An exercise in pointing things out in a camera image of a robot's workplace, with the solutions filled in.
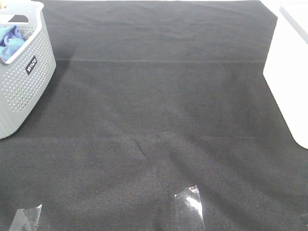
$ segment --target black label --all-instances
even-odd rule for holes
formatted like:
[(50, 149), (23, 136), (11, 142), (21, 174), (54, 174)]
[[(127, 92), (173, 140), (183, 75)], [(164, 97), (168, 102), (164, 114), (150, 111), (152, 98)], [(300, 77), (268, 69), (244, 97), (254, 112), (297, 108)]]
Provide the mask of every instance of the black label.
[(36, 59), (36, 57), (34, 55), (33, 58), (31, 59), (31, 61), (29, 62), (29, 64), (26, 66), (26, 71), (27, 71), (28, 75), (33, 71), (33, 68), (35, 67), (37, 62), (38, 62), (38, 60)]

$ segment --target blue cloth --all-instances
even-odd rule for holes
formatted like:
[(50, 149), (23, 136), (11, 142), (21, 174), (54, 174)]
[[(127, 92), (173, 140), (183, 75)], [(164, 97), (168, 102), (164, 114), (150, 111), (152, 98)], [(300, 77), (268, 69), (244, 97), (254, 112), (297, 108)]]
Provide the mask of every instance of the blue cloth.
[(7, 61), (24, 42), (18, 26), (0, 27), (0, 58)]

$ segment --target white container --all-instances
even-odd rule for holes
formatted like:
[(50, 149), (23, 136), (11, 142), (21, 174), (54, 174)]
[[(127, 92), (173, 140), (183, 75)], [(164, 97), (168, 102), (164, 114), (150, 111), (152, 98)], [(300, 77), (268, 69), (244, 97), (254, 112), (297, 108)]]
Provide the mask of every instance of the white container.
[(56, 67), (41, 2), (9, 1), (0, 14), (24, 15), (18, 25), (31, 37), (6, 62), (0, 60), (0, 139), (13, 134), (29, 115), (47, 87)]
[(308, 5), (280, 12), (263, 75), (293, 138), (308, 149)]

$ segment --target black cloth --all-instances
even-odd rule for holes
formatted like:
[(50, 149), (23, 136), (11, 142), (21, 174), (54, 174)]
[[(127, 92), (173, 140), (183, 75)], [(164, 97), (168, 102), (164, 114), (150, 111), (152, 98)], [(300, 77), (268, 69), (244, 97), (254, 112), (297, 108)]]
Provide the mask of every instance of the black cloth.
[(43, 1), (57, 67), (0, 141), (0, 230), (176, 231), (197, 185), (207, 231), (288, 231), (308, 211), (308, 151), (262, 71), (259, 1)]

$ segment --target gray plastic basket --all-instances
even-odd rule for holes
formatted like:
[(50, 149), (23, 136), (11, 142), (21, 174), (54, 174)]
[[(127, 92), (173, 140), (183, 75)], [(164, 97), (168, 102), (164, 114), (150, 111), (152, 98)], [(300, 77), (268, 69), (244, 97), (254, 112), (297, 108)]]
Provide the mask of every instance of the gray plastic basket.
[(46, 89), (56, 67), (42, 9), (35, 1), (10, 1), (0, 14), (24, 15), (16, 24), (29, 39), (6, 62), (0, 60), (0, 139), (12, 135), (29, 115)]

